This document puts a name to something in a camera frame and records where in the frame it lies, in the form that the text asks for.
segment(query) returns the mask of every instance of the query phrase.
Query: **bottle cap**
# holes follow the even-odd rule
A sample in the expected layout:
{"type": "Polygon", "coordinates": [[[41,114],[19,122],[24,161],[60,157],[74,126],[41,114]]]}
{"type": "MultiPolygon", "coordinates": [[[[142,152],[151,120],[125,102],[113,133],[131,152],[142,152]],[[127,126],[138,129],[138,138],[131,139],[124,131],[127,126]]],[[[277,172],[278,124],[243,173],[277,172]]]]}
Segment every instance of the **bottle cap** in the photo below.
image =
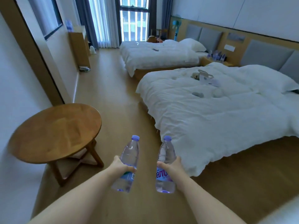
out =
{"type": "Polygon", "coordinates": [[[170,142],[172,140],[172,138],[168,135],[165,135],[163,139],[164,139],[164,141],[167,141],[167,142],[170,142]]]}
{"type": "Polygon", "coordinates": [[[132,140],[134,140],[134,141],[139,141],[139,139],[140,139],[140,137],[137,135],[132,136],[132,140]]]}

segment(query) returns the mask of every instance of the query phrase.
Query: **bed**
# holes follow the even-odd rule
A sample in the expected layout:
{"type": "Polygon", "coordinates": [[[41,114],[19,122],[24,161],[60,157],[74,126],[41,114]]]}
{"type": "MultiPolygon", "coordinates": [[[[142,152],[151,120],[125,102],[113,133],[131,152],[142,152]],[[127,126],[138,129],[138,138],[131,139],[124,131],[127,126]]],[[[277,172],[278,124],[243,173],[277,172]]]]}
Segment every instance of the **bed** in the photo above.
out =
{"type": "Polygon", "coordinates": [[[152,72],[136,90],[161,139],[173,137],[188,174],[247,223],[299,194],[299,95],[283,92],[298,89],[298,57],[298,51],[252,40],[244,67],[212,63],[152,72]],[[192,79],[198,69],[219,79],[221,90],[192,79]]]}
{"type": "MultiPolygon", "coordinates": [[[[186,32],[186,38],[199,41],[211,51],[218,46],[221,35],[220,31],[192,24],[188,25],[186,32]]],[[[194,52],[174,40],[166,40],[163,43],[124,41],[120,46],[120,52],[129,75],[135,75],[138,80],[151,71],[199,66],[200,59],[207,56],[207,52],[194,52]]]]}

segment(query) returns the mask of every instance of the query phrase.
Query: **white bedding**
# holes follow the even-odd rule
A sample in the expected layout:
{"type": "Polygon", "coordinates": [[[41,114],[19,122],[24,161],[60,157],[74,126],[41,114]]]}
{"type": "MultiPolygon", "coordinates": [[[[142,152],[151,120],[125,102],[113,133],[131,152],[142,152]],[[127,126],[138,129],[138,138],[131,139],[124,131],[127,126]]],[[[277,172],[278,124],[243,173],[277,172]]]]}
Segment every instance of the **white bedding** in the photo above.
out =
{"type": "Polygon", "coordinates": [[[136,92],[155,119],[155,127],[172,136],[176,154],[190,176],[198,176],[209,162],[256,144],[298,135],[297,117],[286,110],[283,94],[238,83],[238,68],[219,63],[206,67],[151,72],[136,92]],[[202,85],[190,76],[197,69],[214,75],[217,88],[202,85]],[[204,98],[192,95],[203,93],[204,98]]]}
{"type": "Polygon", "coordinates": [[[124,41],[120,45],[125,68],[133,77],[136,69],[152,69],[199,64],[199,54],[179,42],[150,43],[124,41]]]}

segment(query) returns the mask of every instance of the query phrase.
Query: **gray headboard panel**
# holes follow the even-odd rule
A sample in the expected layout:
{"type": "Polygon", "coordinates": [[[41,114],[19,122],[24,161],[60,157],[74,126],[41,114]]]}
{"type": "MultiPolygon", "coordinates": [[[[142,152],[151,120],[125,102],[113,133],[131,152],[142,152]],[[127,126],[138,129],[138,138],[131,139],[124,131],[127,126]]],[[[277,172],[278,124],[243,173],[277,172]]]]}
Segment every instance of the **gray headboard panel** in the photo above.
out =
{"type": "Polygon", "coordinates": [[[201,31],[202,27],[193,24],[188,24],[185,38],[192,38],[197,41],[201,31]]]}
{"type": "Polygon", "coordinates": [[[211,50],[214,52],[219,44],[221,36],[222,31],[203,27],[198,41],[207,48],[207,51],[211,50]]]}
{"type": "Polygon", "coordinates": [[[295,82],[299,83],[299,51],[295,50],[286,63],[279,70],[292,78],[295,82]]]}
{"type": "Polygon", "coordinates": [[[240,64],[241,66],[259,64],[278,71],[293,52],[293,49],[283,46],[251,40],[240,64]]]}

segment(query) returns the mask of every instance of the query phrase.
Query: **nightstand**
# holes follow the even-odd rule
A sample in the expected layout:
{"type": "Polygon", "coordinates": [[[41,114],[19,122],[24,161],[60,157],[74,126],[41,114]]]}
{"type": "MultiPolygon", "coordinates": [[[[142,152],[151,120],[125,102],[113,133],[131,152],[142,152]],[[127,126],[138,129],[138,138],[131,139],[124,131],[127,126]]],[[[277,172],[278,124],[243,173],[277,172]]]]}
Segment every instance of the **nightstand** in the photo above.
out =
{"type": "MultiPolygon", "coordinates": [[[[204,66],[206,66],[206,65],[208,65],[212,62],[215,62],[215,61],[212,60],[211,58],[208,59],[207,57],[204,56],[203,58],[201,58],[199,65],[204,67],[204,66]]],[[[226,62],[226,61],[224,61],[222,64],[227,66],[227,67],[233,67],[234,66],[233,64],[231,64],[229,62],[226,62]]]]}

